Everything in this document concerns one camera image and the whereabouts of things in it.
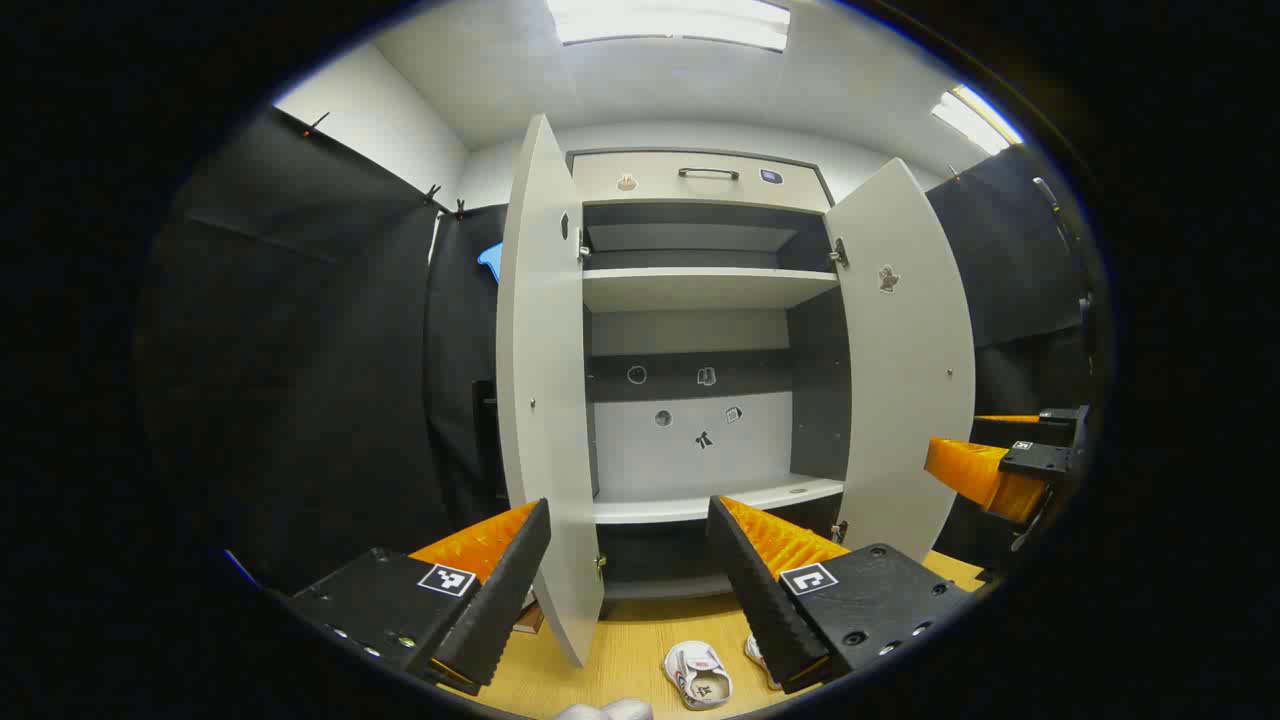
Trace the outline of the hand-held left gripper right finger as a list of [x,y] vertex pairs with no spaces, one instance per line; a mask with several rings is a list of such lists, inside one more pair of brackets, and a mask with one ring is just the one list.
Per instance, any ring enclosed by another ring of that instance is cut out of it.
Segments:
[[786,693],[877,671],[977,601],[887,544],[849,550],[727,496],[709,500],[707,542]]

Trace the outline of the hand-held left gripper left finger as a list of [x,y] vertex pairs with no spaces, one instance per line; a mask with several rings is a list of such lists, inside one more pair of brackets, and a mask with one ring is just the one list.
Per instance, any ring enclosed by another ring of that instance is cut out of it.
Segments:
[[549,543],[540,498],[412,553],[371,548],[291,596],[291,610],[387,667],[476,696]]

